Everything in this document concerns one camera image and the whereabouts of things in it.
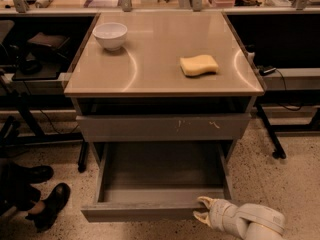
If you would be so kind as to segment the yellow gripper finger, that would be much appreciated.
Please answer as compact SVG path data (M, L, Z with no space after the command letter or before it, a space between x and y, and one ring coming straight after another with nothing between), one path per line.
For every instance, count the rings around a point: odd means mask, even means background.
M209 219L209 213L208 212L204 212L204 213L201 213L201 212L198 212L198 211L194 211L193 212L193 216L198 220L200 221L201 223L207 225L207 226L211 226L211 223L210 223L210 219Z
M204 204L207 209L210 209L214 204L214 200L210 197L200 196L197 198L197 201Z

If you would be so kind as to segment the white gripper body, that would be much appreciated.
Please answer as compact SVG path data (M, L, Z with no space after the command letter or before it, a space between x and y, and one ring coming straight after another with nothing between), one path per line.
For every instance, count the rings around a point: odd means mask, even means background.
M212 199L207 205L209 225L212 229L244 239L247 222L239 217L238 207L224 199Z

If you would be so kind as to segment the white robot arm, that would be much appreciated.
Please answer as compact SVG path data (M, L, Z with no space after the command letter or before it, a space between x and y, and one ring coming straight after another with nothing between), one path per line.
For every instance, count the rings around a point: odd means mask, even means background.
M194 211L193 216L213 230L240 240L284 240L285 217L274 209L251 203L237 206L225 199L206 196L197 200L207 211Z

